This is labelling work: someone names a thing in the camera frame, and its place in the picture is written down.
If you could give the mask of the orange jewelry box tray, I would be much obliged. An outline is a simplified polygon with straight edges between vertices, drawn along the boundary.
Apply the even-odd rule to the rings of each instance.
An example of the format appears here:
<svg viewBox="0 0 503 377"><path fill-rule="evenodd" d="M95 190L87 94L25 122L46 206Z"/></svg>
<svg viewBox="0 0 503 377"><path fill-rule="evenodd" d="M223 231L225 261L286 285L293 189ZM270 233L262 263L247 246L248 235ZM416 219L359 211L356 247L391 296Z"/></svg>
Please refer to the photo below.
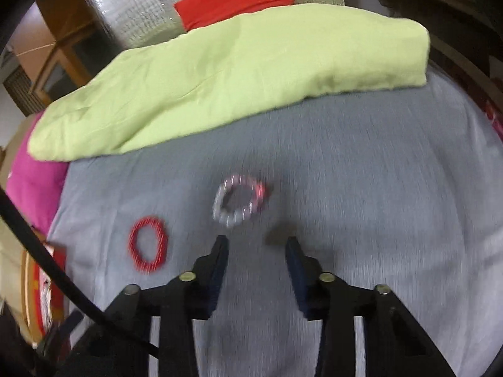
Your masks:
<svg viewBox="0 0 503 377"><path fill-rule="evenodd" d="M21 297L23 318L30 339L37 344L44 336L39 296L39 267L26 251L21 256Z"/></svg>

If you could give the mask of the magenta pillow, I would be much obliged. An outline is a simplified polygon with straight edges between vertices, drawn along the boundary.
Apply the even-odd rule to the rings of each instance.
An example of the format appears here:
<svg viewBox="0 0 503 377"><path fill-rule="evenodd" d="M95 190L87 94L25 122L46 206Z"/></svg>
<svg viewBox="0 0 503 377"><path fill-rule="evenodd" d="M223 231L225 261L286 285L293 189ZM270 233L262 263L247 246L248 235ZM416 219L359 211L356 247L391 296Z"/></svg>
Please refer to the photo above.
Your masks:
<svg viewBox="0 0 503 377"><path fill-rule="evenodd" d="M28 224L48 235L61 202L67 162L40 162L27 151L28 141L42 113L32 114L1 149L1 187Z"/></svg>

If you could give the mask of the red jewelry box tray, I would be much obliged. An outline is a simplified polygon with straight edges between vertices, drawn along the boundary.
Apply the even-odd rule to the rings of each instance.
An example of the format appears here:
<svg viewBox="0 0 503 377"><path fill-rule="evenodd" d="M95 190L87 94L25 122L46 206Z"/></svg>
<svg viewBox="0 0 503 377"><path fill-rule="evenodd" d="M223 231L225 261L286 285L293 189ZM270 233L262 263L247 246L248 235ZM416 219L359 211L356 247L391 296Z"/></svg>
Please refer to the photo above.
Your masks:
<svg viewBox="0 0 503 377"><path fill-rule="evenodd" d="M34 264L33 281L37 328L41 335L45 336L54 323L65 319L65 298L61 290L53 284L52 279L37 263Z"/></svg>

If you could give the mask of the wooden cabinet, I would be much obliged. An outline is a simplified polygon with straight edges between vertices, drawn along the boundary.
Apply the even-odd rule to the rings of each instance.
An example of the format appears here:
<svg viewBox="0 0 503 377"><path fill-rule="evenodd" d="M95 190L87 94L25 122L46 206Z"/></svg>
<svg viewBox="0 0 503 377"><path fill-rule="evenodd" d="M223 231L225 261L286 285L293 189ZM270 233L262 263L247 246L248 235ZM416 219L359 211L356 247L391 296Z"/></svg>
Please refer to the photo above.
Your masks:
<svg viewBox="0 0 503 377"><path fill-rule="evenodd" d="M35 0L9 44L46 106L87 84L118 52L87 0Z"/></svg>

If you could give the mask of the radiator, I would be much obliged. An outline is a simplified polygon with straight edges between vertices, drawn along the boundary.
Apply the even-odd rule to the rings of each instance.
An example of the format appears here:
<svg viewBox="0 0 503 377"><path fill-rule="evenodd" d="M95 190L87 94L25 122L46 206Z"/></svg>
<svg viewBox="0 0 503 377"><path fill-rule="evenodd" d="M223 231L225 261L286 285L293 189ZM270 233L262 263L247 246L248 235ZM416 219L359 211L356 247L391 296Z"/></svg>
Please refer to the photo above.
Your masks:
<svg viewBox="0 0 503 377"><path fill-rule="evenodd" d="M7 76L3 86L24 116L42 112L46 108L40 98L31 91L31 80L21 66L17 66Z"/></svg>

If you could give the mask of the light green folded blanket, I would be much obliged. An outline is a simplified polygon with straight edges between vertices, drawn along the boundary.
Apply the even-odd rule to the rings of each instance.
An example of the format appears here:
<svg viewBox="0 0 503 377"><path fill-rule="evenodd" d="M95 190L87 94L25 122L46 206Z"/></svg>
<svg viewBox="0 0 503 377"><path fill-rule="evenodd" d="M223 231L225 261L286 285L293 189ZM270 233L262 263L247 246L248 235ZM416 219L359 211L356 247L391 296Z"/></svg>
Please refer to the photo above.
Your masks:
<svg viewBox="0 0 503 377"><path fill-rule="evenodd" d="M124 154L309 97L421 87L427 29L359 8L267 8L128 49L53 102L27 150L38 161Z"/></svg>

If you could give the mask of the grey bed cover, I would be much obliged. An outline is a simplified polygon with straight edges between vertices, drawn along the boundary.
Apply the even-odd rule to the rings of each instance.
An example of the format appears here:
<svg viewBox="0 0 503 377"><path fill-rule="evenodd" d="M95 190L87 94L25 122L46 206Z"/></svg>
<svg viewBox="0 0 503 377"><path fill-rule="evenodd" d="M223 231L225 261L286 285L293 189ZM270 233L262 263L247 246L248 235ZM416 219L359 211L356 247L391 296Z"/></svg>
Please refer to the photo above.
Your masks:
<svg viewBox="0 0 503 377"><path fill-rule="evenodd" d="M347 283L385 283L458 376L502 345L502 144L436 69L425 87L303 101L121 156L73 162L49 240L105 308L229 238L202 376L311 376L320 326L285 266L295 236Z"/></svg>

